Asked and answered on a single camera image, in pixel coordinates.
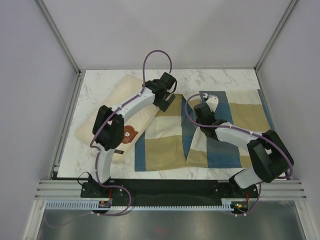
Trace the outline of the cream bear print pillow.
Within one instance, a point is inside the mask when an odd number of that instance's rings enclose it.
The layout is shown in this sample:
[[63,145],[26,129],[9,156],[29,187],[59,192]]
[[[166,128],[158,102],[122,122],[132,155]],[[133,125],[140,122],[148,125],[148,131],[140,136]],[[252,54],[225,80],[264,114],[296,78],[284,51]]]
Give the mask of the cream bear print pillow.
[[[88,119],[75,131],[76,137],[83,143],[89,145],[94,135],[112,113],[111,107],[116,106],[135,96],[142,88],[143,81],[133,75],[126,75],[111,95],[102,103]],[[121,162],[128,155],[136,141],[145,131],[151,120],[158,112],[158,108],[150,104],[128,118],[123,125],[123,137],[121,144],[116,148],[112,160]]]

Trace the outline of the blue beige checked pillowcase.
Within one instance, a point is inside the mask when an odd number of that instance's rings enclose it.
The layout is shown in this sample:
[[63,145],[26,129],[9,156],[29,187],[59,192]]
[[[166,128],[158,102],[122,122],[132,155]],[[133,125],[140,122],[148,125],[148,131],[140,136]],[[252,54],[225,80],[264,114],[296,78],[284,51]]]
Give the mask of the blue beige checked pillowcase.
[[[273,128],[259,89],[213,91],[218,98],[215,117],[240,128],[266,132]],[[188,117],[196,117],[194,106],[203,101],[190,94],[177,94],[169,108],[157,112],[134,147],[137,172],[182,167],[237,169],[251,167],[249,153],[227,142],[206,137]]]

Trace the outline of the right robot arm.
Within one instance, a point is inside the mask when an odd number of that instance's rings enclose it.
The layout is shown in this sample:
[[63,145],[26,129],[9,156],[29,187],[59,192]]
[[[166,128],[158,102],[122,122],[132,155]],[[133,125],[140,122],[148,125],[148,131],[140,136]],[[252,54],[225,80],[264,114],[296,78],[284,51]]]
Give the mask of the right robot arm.
[[254,184],[271,183],[284,172],[293,172],[294,160],[274,130],[249,131],[216,119],[214,111],[206,103],[197,104],[193,109],[196,125],[206,137],[234,145],[249,154],[251,167],[232,176],[228,185],[233,197],[241,197]]

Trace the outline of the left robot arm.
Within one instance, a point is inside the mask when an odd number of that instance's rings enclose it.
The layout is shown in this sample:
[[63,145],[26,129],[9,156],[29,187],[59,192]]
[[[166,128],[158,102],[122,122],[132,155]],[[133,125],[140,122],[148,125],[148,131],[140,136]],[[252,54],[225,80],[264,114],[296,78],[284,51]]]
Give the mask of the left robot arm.
[[140,110],[154,105],[165,112],[176,98],[173,92],[177,80],[165,72],[159,79],[144,81],[142,89],[129,99],[112,107],[102,105],[97,112],[92,128],[93,139],[89,146],[97,150],[94,169],[91,173],[94,183],[92,192],[105,197],[110,190],[106,182],[110,179],[111,163],[115,150],[125,136],[125,123]]

